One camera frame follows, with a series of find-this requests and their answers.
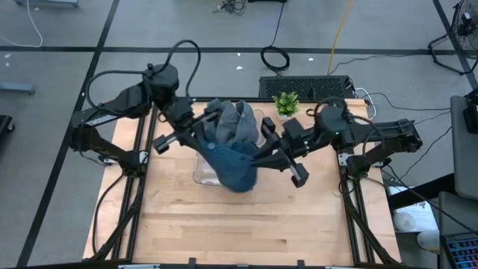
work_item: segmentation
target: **small green plant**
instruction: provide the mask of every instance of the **small green plant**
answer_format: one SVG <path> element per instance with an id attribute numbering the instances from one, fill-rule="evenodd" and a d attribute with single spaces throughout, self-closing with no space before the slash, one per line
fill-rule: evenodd
<path id="1" fill-rule="evenodd" d="M 281 97 L 272 96 L 274 100 L 274 105 L 277 107 L 277 111 L 281 115 L 290 117 L 294 115 L 299 109 L 297 105 L 299 100 L 297 100 L 297 93 L 281 93 Z"/>

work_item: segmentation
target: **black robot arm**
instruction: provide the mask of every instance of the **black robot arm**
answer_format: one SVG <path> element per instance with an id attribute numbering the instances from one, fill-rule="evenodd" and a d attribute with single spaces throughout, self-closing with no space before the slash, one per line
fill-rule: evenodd
<path id="1" fill-rule="evenodd" d="M 276 133 L 272 120 L 264 118 L 261 133 L 266 138 L 266 143 L 259 149 L 252 165 L 281 172 L 291 169 L 292 182 L 299 188 L 306 183 L 308 172 L 294 159 L 305 157 L 325 146 L 332 145 L 337 152 L 348 152 L 360 143 L 382 141 L 366 154 L 350 155 L 346 159 L 349 175 L 361 177 L 372 164 L 384 161 L 389 155 L 395 152 L 415 152 L 422 145 L 413 121 L 360 124 L 347 108 L 345 111 L 346 113 L 339 107 L 325 107 L 320 113 L 314 114 L 315 124 L 308 129 L 304 129 L 293 118 L 282 125 L 284 131 L 281 137 Z"/>
<path id="2" fill-rule="evenodd" d="M 109 158 L 123 169 L 126 176 L 140 176 L 144 171 L 144 161 L 141 152 L 125 151 L 102 138 L 97 126 L 118 120 L 121 117 L 136 119 L 146 116 L 152 103 L 161 112 L 161 116 L 173 127 L 173 133 L 161 135 L 154 140 L 153 145 L 159 154 L 169 149 L 169 144 L 178 141 L 182 146 L 198 150 L 199 144 L 193 138 L 202 130 L 202 123 L 217 116 L 219 107 L 208 106 L 204 114 L 195 118 L 189 96 L 177 97 L 175 92 L 179 87 L 178 70 L 172 65 L 153 66 L 143 72 L 143 80 L 134 86 L 123 90 L 117 98 L 96 108 L 88 108 L 75 112 L 70 124 L 72 140 L 70 147 L 75 151 L 93 150 L 105 158 Z"/>
<path id="3" fill-rule="evenodd" d="M 102 157 L 117 161 L 127 176 L 140 176 L 143 172 L 140 152 L 125 151 L 102 138 L 96 127 L 118 120 L 121 117 L 136 119 L 146 116 L 151 110 L 151 101 L 143 84 L 123 90 L 115 99 L 101 106 L 104 109 L 122 111 L 124 116 L 113 116 L 96 108 L 88 108 L 72 115 L 72 140 L 69 146 L 80 152 L 93 150 Z"/>

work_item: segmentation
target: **yellow cable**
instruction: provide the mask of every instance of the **yellow cable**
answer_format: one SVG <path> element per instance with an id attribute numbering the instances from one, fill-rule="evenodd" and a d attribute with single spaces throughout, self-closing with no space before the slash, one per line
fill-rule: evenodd
<path id="1" fill-rule="evenodd" d="M 347 5 L 347 10 L 345 10 L 344 18 L 342 18 L 341 25 L 338 27 L 337 34 L 335 34 L 334 44 L 332 45 L 332 51 L 330 52 L 329 68 L 327 69 L 327 75 L 330 75 L 332 60 L 334 59 L 335 45 L 337 43 L 338 36 L 341 34 L 342 28 L 344 27 L 345 19 L 347 18 L 347 14 L 350 11 L 350 7 L 352 7 L 352 1 L 353 0 L 349 0 L 349 4 Z"/>

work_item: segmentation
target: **wooden tabletop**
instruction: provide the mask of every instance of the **wooden tabletop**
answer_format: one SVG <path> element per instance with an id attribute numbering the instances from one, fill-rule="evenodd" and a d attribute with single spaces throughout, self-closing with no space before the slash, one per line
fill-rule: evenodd
<path id="1" fill-rule="evenodd" d="M 363 100 L 347 102 L 352 113 L 367 116 Z M 271 117 L 277 131 L 282 131 L 273 104 L 251 105 Z M 194 104 L 195 114 L 201 114 L 204 107 L 204 103 Z M 296 114 L 305 128 L 313 125 L 312 117 L 305 114 L 313 107 L 301 104 Z M 154 137 L 172 132 L 167 123 L 156 126 Z M 113 143 L 132 149 L 136 128 L 136 120 L 119 120 Z M 294 187 L 289 170 L 280 173 L 261 168 L 254 189 L 235 194 L 226 188 L 195 183 L 196 152 L 192 149 L 174 143 L 163 155 L 152 150 L 134 262 L 184 264 L 195 257 L 198 264 L 296 265 L 303 259 L 307 265 L 353 265 L 344 202 L 338 192 L 336 152 L 328 146 L 297 162 L 310 173 L 302 188 Z M 100 193 L 119 174 L 118 166 L 107 168 Z M 369 177 L 382 181 L 376 168 L 370 170 Z M 117 225 L 124 186 L 125 180 L 103 201 L 98 246 Z M 390 255 L 400 260 L 384 188 L 367 180 L 361 181 L 361 187 L 370 229 Z M 356 230 L 361 242 L 361 233 Z M 126 231 L 123 246 L 129 228 Z M 363 244 L 359 249 L 365 261 Z M 91 232 L 84 251 L 84 257 L 90 256 Z"/>

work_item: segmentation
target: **black keyboard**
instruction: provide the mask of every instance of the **black keyboard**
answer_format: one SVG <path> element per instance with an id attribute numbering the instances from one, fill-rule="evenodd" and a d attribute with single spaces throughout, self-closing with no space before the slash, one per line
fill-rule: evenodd
<path id="1" fill-rule="evenodd" d="M 441 242 L 453 268 L 478 268 L 478 235 L 448 235 Z"/>
<path id="2" fill-rule="evenodd" d="M 302 75 L 261 77 L 259 97 L 280 96 L 295 92 L 300 99 L 329 97 L 354 98 L 352 81 L 347 75 Z"/>

